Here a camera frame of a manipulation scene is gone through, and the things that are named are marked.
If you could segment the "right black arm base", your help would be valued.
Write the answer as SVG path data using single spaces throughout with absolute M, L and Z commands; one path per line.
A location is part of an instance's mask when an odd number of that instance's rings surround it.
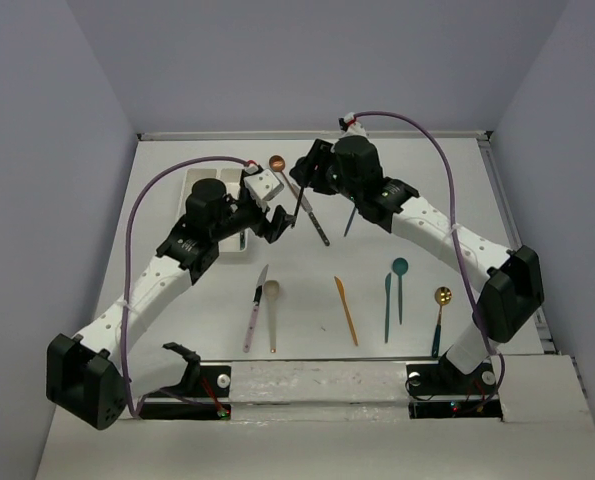
M 456 383 L 448 383 L 438 373 L 437 363 L 406 366 L 405 388 L 412 419 L 503 418 L 490 362 Z

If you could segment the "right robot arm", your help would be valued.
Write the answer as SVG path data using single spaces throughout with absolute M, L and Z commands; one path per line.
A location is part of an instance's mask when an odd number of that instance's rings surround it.
M 509 342 L 542 305 L 540 261 L 533 249 L 513 250 L 457 225 L 415 188 L 386 176 L 367 138 L 317 140 L 290 176 L 302 188 L 351 200 L 366 221 L 426 250 L 479 295 L 471 325 L 439 360 L 437 379 L 445 390 L 468 386 L 491 350 Z

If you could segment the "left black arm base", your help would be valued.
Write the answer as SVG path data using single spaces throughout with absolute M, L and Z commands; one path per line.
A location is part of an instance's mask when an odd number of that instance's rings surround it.
M 232 368 L 227 364 L 201 367 L 196 380 L 163 387 L 141 400 L 143 420 L 227 421 L 231 418 Z

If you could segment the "black spoon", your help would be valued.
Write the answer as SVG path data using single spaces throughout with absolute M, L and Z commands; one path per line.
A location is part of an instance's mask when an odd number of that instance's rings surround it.
M 303 199 L 303 189 L 300 188 L 298 185 L 291 183 L 290 184 L 291 190 L 296 199 L 296 206 L 295 206 L 295 217 L 298 217 L 299 211 L 302 206 L 302 199 Z

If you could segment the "orange plastic knife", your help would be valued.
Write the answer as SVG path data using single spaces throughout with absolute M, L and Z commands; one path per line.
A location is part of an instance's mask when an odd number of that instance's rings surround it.
M 350 331 L 350 335 L 351 335 L 353 344 L 356 347 L 358 347 L 359 346 L 358 337 L 357 337 L 357 333 L 356 333 L 355 326 L 354 326 L 354 323 L 353 323 L 352 315 L 351 315 L 351 312 L 350 312 L 350 309 L 349 309 L 349 306 L 348 306 L 348 303 L 347 303 L 346 293 L 345 293 L 345 288 L 344 288 L 343 282 L 337 276 L 334 276 L 333 278 L 334 278 L 334 281 L 335 281 L 335 284 L 336 284 L 336 287 L 337 287 L 337 290 L 338 290 L 338 294 L 339 294 L 339 297 L 340 297 L 342 308 L 344 310 L 344 314 L 345 314 L 345 317 L 346 317 L 346 321 L 347 321 L 347 324 L 348 324 L 348 328 L 349 328 L 349 331 Z

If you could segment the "blue plastic knife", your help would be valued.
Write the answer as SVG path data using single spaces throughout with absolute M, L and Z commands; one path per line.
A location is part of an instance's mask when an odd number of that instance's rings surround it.
M 350 215 L 349 215 L 349 218 L 348 218 L 348 220 L 347 220 L 346 226 L 345 226 L 345 228 L 344 228 L 344 232 L 343 232 L 343 237 L 344 237 L 344 238 L 345 238 L 345 237 L 347 237 L 347 236 L 348 236 L 348 234 L 349 234 L 349 231 L 350 231 L 350 229 L 351 229 L 351 227 L 352 227 L 352 224 L 353 224 L 354 218 L 355 218 L 355 216 L 356 216 L 356 213 L 357 213 L 357 208 L 356 208 L 356 207 L 354 207 L 354 208 L 352 209 L 352 211 L 351 211 Z

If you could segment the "teal plastic spoon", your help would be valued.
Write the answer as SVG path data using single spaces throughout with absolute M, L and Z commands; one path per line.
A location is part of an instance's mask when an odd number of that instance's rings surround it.
M 397 276 L 398 281 L 398 320 L 399 324 L 403 324 L 403 300 L 404 300 L 404 276 L 409 270 L 408 261 L 403 257 L 398 257 L 393 261 L 392 270 Z

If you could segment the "teal plastic knife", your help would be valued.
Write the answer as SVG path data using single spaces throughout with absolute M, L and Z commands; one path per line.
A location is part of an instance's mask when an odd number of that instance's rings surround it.
M 390 302 L 391 302 L 392 274 L 388 273 L 384 280 L 385 307 L 384 307 L 384 343 L 388 344 L 390 336 Z

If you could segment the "beige plastic spoon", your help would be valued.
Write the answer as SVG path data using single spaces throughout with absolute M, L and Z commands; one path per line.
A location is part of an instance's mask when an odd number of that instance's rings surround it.
M 264 283 L 263 294 L 267 302 L 268 332 L 270 352 L 277 352 L 277 300 L 280 296 L 280 285 L 276 280 Z

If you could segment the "white left utensil tray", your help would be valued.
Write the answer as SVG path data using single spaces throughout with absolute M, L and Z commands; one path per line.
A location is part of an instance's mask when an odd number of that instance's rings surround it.
M 189 168 L 184 175 L 179 205 L 178 214 L 183 215 L 185 213 L 185 203 L 188 196 L 192 193 L 193 185 L 203 179 L 217 179 L 218 170 L 214 168 Z

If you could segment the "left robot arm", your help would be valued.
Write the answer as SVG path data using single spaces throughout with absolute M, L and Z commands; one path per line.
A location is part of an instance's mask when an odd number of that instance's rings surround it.
M 283 189 L 270 171 L 243 173 L 238 197 L 215 178 L 201 179 L 185 213 L 125 298 L 73 336 L 57 335 L 47 348 L 46 396 L 97 430 L 110 427 L 129 402 L 156 391 L 186 395 L 201 386 L 200 356 L 169 341 L 153 372 L 129 372 L 128 354 L 159 315 L 195 285 L 219 256 L 224 239 L 250 229 L 269 243 L 294 222 L 283 207 L 266 217 Z

